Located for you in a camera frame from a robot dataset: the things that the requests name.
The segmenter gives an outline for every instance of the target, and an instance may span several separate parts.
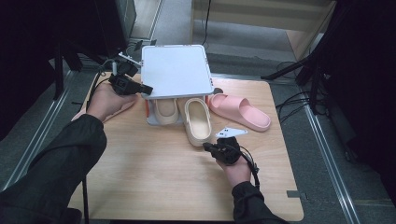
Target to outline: black sleeve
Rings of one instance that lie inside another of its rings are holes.
[[[264,203],[262,193],[250,182],[233,187],[233,219],[235,223],[288,223],[274,215]]]
[[[78,184],[105,151],[103,128],[103,123],[90,115],[67,124],[35,156],[27,174],[0,193],[0,223],[58,220]]]

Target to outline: person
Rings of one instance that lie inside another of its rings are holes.
[[[58,223],[76,187],[105,151],[103,121],[135,100],[136,95],[119,96],[109,84],[100,84],[86,114],[69,122],[34,157],[26,175],[0,192],[0,223]],[[262,194],[250,184],[246,161],[218,164],[233,186],[236,223],[287,223],[271,213]]]

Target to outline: white triangular piece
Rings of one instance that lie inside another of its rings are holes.
[[[233,128],[228,128],[225,127],[223,130],[221,130],[219,133],[216,134],[217,138],[228,138],[228,137],[234,137],[240,134],[246,134],[248,133],[248,130],[241,130],[241,129],[233,129]]]

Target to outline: light wood surface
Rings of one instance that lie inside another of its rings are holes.
[[[224,93],[247,97],[272,119],[268,131],[257,133],[211,113],[215,133],[226,126],[248,130],[236,138],[260,168],[266,204],[286,220],[301,220],[300,199],[287,196],[287,190],[297,188],[268,83],[213,78],[213,84]],[[148,125],[140,98],[107,121],[105,132],[106,151],[87,177],[91,218],[233,220],[232,188],[225,174],[210,153],[189,143],[183,125]],[[69,206],[83,210],[81,186]]]
[[[193,0],[193,20],[205,20],[207,0]],[[331,16],[331,0],[213,0],[209,20],[287,30],[296,59],[301,59]]]

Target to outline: hand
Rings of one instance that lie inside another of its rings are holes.
[[[250,181],[250,168],[248,167],[248,162],[242,156],[233,165],[226,165],[218,160],[216,160],[216,163],[223,169],[232,187],[242,182]]]
[[[102,122],[106,117],[121,110],[125,104],[136,100],[137,95],[117,95],[110,84],[102,83],[96,87],[88,107],[87,114],[92,115]]]

